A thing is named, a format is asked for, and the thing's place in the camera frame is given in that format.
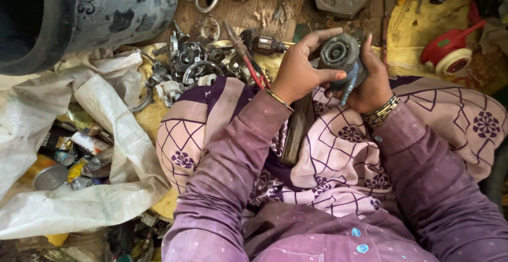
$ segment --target sleeve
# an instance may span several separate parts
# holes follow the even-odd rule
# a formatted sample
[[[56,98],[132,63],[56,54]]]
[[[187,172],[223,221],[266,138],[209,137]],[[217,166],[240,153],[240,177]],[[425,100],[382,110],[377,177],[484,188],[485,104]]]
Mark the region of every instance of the sleeve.
[[[442,262],[508,259],[506,221],[445,139],[404,103],[372,135],[404,217],[424,249]]]
[[[162,241],[162,260],[248,261],[241,214],[263,168],[273,136],[291,112],[258,92],[231,123],[208,142],[187,182],[175,223]]]

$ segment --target button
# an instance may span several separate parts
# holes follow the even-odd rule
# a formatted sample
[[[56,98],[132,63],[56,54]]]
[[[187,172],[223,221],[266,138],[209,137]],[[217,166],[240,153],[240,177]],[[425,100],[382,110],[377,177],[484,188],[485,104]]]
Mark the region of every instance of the button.
[[[351,235],[356,236],[356,237],[360,237],[360,235],[362,235],[362,232],[358,228],[355,227],[355,228],[352,229]]]
[[[367,246],[367,244],[358,245],[356,247],[356,251],[358,251],[360,253],[365,253],[365,252],[369,251],[369,247]]]

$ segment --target bracelet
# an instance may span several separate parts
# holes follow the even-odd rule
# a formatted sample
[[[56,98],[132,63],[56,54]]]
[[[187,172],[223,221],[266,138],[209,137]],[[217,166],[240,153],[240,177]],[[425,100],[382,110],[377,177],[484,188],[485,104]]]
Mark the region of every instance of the bracelet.
[[[295,109],[292,109],[291,106],[289,106],[288,103],[285,103],[281,98],[276,96],[273,92],[271,92],[269,89],[266,89],[266,93],[271,95],[273,98],[277,99],[280,103],[284,104],[285,107],[287,107],[291,112],[295,112]]]
[[[371,127],[377,127],[385,121],[385,119],[388,117],[388,114],[397,107],[399,102],[400,98],[394,93],[387,103],[385,103],[383,106],[371,114],[365,114],[363,118]]]

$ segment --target scrap pile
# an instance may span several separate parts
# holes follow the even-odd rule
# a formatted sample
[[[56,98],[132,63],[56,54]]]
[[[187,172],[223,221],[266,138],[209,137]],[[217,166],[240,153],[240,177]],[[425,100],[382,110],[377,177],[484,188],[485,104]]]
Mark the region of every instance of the scrap pile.
[[[153,74],[145,83],[147,96],[134,112],[150,103],[153,88],[166,106],[171,107],[184,91],[200,85],[213,85],[217,76],[235,77],[247,85],[257,84],[260,88],[263,88],[261,82],[269,86],[267,77],[252,55],[255,52],[264,55],[284,53],[288,49],[272,36],[254,35],[253,30],[242,32],[243,40],[240,40],[227,22],[224,26],[231,42],[217,41],[220,26],[209,16],[201,22],[197,41],[189,41],[189,35],[184,34],[175,21],[173,23],[176,31],[166,46],[152,51],[151,55],[142,53],[153,64]],[[167,61],[156,59],[163,54],[167,56]]]

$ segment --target white plastic sack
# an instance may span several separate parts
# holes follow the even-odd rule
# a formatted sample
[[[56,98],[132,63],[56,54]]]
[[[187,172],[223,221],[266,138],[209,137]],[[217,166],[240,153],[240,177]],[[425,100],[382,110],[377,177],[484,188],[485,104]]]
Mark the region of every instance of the white plastic sack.
[[[73,62],[77,66],[69,67]],[[83,231],[130,220],[167,192],[156,150],[110,80],[136,70],[139,53],[106,60],[90,54],[9,90],[0,103],[0,199],[35,162],[55,118],[77,102],[115,137],[111,185],[16,194],[0,209],[0,239]]]

